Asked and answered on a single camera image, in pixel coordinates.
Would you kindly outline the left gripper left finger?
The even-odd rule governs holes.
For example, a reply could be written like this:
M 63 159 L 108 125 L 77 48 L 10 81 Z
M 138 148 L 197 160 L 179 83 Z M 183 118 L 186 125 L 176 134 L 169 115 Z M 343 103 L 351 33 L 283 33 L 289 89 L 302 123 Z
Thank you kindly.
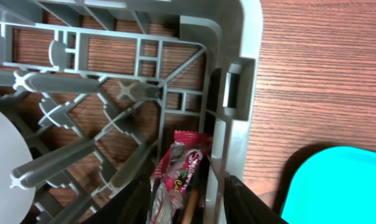
M 140 175 L 82 224 L 147 223 L 150 194 L 149 176 Z

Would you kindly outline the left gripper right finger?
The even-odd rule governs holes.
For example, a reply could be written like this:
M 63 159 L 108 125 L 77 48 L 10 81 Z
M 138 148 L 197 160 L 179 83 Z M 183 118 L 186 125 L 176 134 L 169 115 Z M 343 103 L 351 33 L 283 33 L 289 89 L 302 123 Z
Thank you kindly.
M 234 175 L 224 179 L 224 211 L 227 224 L 287 224 Z

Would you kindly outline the red sauce packet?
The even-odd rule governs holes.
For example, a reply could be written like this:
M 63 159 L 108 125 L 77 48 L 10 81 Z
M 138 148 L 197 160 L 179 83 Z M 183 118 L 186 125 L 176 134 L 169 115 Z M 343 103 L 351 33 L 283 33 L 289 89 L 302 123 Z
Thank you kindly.
M 206 156 L 213 137 L 194 131 L 174 132 L 173 142 L 150 176 L 155 194 L 148 223 L 171 223 L 183 208 L 184 194 L 194 173 Z

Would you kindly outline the grey bowl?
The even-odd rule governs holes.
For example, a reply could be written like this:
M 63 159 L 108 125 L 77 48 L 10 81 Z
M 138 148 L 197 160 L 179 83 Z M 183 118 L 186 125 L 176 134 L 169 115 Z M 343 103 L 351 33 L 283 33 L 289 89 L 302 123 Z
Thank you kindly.
M 32 160 L 24 138 L 0 112 L 0 224 L 20 223 L 28 214 L 35 189 L 15 187 L 12 170 Z

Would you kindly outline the wooden chopstick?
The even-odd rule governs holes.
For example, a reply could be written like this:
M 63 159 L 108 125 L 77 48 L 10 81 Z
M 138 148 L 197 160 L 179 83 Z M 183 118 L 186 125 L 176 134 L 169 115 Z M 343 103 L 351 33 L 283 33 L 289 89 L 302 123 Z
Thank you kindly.
M 188 202 L 185 207 L 185 212 L 181 221 L 181 224 L 190 224 L 191 221 L 193 220 L 194 213 L 196 210 L 196 207 L 198 205 L 200 197 L 200 192 L 198 188 L 193 188 L 191 190 Z

